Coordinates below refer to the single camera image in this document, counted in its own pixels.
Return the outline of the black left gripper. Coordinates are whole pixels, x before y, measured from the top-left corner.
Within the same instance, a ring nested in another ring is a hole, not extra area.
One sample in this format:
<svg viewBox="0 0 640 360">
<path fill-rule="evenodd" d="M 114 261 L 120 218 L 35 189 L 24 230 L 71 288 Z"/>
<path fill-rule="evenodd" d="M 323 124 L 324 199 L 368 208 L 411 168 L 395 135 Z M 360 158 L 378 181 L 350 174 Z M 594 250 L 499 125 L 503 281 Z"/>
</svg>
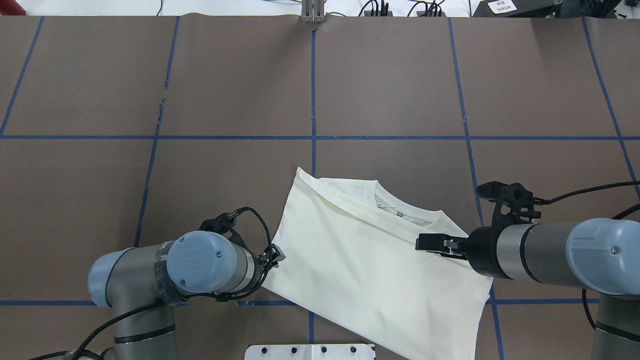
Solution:
<svg viewBox="0 0 640 360">
<path fill-rule="evenodd" d="M 265 281 L 272 265 L 279 265 L 279 262 L 286 259 L 284 252 L 276 244 L 270 244 L 267 252 L 263 254 L 251 253 L 253 259 L 254 271 L 249 281 L 249 289 L 258 289 Z"/>
</svg>

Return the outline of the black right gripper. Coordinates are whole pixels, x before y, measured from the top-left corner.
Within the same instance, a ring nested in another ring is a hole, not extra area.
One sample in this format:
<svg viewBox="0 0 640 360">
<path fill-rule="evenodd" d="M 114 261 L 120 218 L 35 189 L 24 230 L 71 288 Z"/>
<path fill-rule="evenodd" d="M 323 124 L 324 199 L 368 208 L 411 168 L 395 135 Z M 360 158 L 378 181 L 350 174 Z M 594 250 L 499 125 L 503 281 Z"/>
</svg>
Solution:
<svg viewBox="0 0 640 360">
<path fill-rule="evenodd" d="M 444 258 L 468 260 L 478 274 L 500 278 L 497 243 L 492 227 L 479 227 L 467 239 L 448 234 L 419 234 L 415 240 L 415 250 Z"/>
</svg>

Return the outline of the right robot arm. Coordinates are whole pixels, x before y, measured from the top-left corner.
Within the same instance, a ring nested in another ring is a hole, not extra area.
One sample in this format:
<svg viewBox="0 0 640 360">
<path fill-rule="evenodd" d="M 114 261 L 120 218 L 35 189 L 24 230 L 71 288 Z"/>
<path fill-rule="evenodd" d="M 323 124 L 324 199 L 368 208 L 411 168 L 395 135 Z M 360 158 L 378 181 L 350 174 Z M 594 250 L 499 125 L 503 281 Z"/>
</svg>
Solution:
<svg viewBox="0 0 640 360">
<path fill-rule="evenodd" d="M 476 228 L 467 237 L 419 234 L 414 248 L 463 260 L 478 274 L 599 293 L 593 360 L 640 357 L 640 225 L 631 219 Z"/>
</svg>

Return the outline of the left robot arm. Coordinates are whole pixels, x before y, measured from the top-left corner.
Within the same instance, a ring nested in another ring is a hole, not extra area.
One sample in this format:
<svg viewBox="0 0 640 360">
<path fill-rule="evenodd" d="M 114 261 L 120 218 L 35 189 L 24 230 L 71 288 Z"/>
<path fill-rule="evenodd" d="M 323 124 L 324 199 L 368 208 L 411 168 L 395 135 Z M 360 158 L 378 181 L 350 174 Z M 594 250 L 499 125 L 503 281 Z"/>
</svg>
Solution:
<svg viewBox="0 0 640 360">
<path fill-rule="evenodd" d="M 269 271 L 285 260 L 276 244 L 254 254 L 237 236 L 196 230 L 162 244 L 100 256 L 87 275 L 87 291 L 98 307 L 113 311 L 114 319 L 82 342 L 77 358 L 89 359 L 89 343 L 113 327 L 113 346 L 94 359 L 178 359 L 177 305 L 195 297 L 243 299 L 260 289 Z"/>
</svg>

